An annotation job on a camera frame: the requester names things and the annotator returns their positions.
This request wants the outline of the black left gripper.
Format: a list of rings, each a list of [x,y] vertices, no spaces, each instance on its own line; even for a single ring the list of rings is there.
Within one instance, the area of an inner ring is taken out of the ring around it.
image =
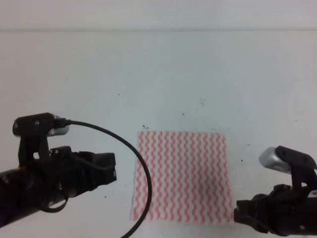
[[[47,201],[62,201],[116,181],[114,153],[72,152],[53,148],[45,164]]]

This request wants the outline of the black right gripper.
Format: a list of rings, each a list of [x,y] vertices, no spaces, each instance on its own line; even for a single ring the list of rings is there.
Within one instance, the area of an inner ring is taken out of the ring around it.
[[[238,200],[234,209],[234,222],[255,231],[277,236],[310,234],[307,215],[301,208],[309,194],[309,187],[300,190],[279,184],[269,194],[257,194],[251,200]]]

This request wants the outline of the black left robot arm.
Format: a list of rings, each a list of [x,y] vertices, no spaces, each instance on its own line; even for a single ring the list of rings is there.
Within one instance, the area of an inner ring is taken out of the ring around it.
[[[68,200],[116,181],[114,153],[72,152],[69,146],[50,152],[47,161],[0,174],[0,225],[38,211],[57,213]]]

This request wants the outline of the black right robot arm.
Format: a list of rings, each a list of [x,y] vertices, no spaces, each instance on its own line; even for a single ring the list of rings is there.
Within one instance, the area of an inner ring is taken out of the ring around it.
[[[264,234],[281,237],[317,234],[317,197],[303,186],[295,191],[279,184],[270,194],[257,194],[251,200],[238,200],[234,222]]]

